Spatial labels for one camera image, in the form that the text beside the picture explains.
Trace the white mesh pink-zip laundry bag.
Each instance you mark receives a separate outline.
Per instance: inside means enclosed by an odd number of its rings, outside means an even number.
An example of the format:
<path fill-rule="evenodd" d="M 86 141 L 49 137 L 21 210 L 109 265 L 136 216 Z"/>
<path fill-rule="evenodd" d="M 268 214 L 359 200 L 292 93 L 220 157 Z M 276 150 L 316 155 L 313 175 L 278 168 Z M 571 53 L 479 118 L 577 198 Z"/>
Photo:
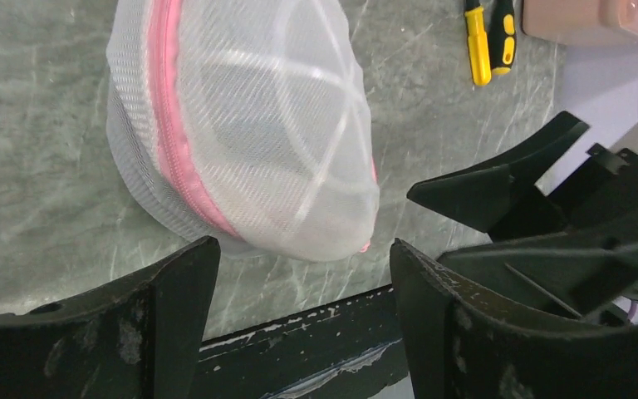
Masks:
<path fill-rule="evenodd" d="M 120 1 L 106 134 L 134 199 L 227 254 L 365 251 L 380 189 L 337 1 Z"/>

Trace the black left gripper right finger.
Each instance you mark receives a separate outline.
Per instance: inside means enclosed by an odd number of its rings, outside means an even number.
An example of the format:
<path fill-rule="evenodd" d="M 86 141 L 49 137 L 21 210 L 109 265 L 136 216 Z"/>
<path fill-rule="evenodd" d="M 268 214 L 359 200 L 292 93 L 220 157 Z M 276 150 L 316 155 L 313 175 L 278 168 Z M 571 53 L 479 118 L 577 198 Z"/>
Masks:
<path fill-rule="evenodd" d="M 397 239 L 390 272 L 418 398 L 638 398 L 638 325 L 516 303 Z"/>

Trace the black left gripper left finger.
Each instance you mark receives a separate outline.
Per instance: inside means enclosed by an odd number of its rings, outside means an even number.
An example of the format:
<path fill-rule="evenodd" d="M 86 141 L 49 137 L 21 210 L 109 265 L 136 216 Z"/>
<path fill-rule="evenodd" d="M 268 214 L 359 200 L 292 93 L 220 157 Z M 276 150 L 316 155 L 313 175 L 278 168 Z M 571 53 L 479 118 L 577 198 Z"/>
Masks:
<path fill-rule="evenodd" d="M 0 398 L 186 398 L 220 254 L 205 237 L 90 291 L 0 314 Z"/>

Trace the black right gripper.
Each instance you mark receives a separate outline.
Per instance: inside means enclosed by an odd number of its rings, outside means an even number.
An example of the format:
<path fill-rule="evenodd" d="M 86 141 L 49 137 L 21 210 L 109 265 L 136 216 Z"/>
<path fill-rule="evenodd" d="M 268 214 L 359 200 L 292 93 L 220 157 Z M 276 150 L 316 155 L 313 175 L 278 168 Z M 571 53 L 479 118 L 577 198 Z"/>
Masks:
<path fill-rule="evenodd" d="M 550 198 L 536 186 L 589 127 L 562 111 L 502 154 L 414 184 L 408 200 L 492 240 L 516 239 L 452 250 L 438 263 L 565 318 L 590 319 L 619 297 L 638 302 L 638 123 L 613 147 L 590 147 Z M 564 231 L 576 232 L 551 234 Z"/>

